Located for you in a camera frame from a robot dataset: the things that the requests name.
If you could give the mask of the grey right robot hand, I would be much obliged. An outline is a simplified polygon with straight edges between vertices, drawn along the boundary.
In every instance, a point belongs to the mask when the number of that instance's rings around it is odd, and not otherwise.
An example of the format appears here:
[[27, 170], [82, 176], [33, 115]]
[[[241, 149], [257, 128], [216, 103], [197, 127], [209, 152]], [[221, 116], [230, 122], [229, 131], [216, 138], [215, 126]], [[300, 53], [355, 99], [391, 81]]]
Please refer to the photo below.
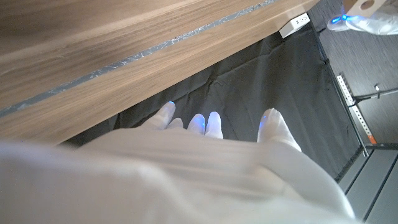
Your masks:
[[356, 223], [276, 109], [256, 142], [225, 139], [217, 112], [184, 128], [175, 109], [81, 147], [2, 141], [1, 222]]

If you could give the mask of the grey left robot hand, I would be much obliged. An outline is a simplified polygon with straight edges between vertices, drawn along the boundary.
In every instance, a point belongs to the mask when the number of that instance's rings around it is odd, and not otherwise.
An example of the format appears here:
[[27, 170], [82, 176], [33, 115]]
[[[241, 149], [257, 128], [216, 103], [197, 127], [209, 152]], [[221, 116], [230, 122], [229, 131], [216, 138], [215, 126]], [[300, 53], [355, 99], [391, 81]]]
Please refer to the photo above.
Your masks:
[[343, 0], [341, 13], [329, 20], [327, 28], [397, 35], [397, 0]]

